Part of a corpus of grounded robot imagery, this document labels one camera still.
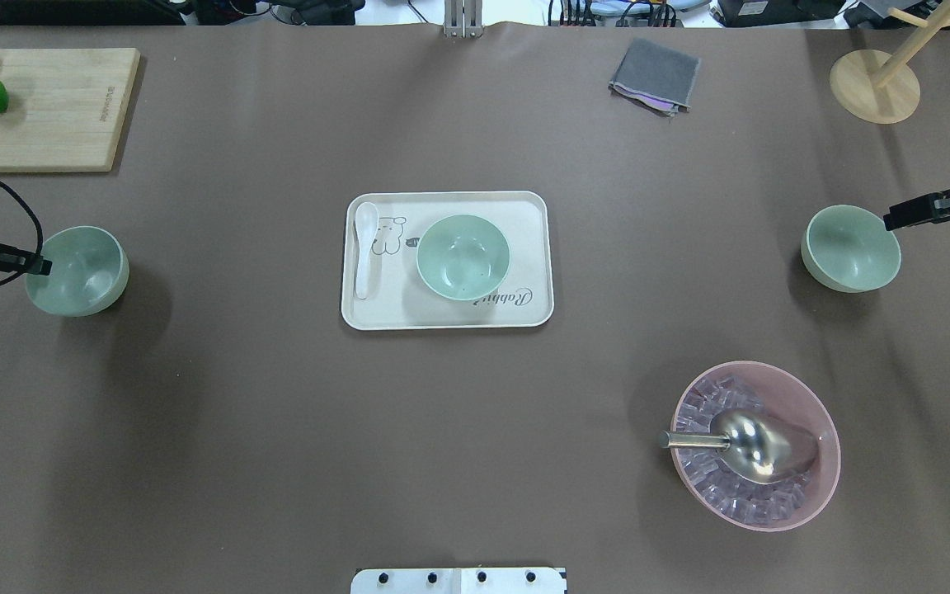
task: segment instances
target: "pink bowl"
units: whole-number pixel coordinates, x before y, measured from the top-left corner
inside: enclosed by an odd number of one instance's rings
[[[838,443],[838,432],[834,429],[834,422],[830,420],[830,414],[823,408],[823,403],[819,402],[816,395],[797,377],[763,362],[732,361],[717,365],[691,381],[689,387],[681,394],[680,402],[676,404],[670,429],[676,430],[676,415],[680,413],[684,395],[688,394],[699,380],[706,377],[711,381],[717,381],[727,375],[734,375],[750,386],[758,398],[761,398],[761,402],[764,403],[764,412],[770,417],[791,422],[792,425],[806,429],[818,437],[819,456],[811,467],[811,477],[804,489],[806,502],[788,519],[777,520],[767,526],[753,526],[753,524],[736,522],[707,503],[685,476],[679,452],[673,450],[672,458],[674,458],[676,473],[680,475],[691,495],[697,497],[709,511],[736,526],[757,531],[796,529],[822,512],[823,507],[826,507],[830,501],[830,497],[834,496],[834,489],[838,487],[838,479],[841,477],[841,444]]]

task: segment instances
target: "white tray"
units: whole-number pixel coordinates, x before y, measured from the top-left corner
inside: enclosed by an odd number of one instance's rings
[[[369,298],[354,295],[358,237],[354,213],[362,202],[380,210],[369,266]],[[419,237],[438,219],[479,215],[508,240],[511,266],[501,288],[474,301],[441,297],[416,270]],[[340,312],[358,330],[539,326],[555,309],[548,210],[528,191],[366,193],[346,211]]]

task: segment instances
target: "mint green ceramic bowl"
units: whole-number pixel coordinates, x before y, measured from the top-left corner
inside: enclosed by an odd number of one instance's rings
[[[901,244],[877,214],[837,204],[808,221],[802,260],[816,281],[842,293],[889,285],[901,270]]]
[[[505,234],[474,214],[441,219],[417,244],[420,278],[446,299],[467,301],[493,293],[505,280],[510,262]]]
[[[113,304],[127,286],[131,267],[120,242],[101,227],[72,227],[42,245],[53,262],[49,276],[26,275],[27,296],[55,316],[89,316]]]

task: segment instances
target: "gray cloth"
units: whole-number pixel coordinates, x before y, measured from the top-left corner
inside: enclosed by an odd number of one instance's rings
[[[674,116],[679,108],[690,108],[691,89],[701,59],[678,50],[633,39],[610,87],[636,99],[651,109]]]

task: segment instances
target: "cutting board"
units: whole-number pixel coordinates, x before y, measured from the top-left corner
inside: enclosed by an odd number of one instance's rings
[[[0,172],[109,172],[139,51],[0,49]]]

